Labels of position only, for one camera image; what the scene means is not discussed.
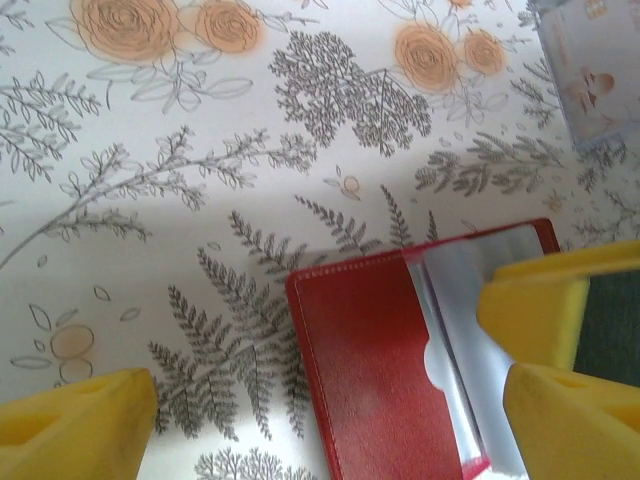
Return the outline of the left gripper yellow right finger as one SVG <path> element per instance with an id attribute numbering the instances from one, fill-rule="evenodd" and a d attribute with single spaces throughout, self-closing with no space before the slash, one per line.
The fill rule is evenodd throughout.
<path id="1" fill-rule="evenodd" d="M 516 363 L 503 406 L 531 479 L 637 479 L 639 389 Z"/>

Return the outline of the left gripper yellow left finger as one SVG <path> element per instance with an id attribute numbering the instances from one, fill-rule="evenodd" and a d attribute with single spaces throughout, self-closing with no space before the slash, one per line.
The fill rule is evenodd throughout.
<path id="1" fill-rule="evenodd" d="M 154 428 L 156 390 L 124 369 L 1 405 L 3 479 L 135 479 Z"/>

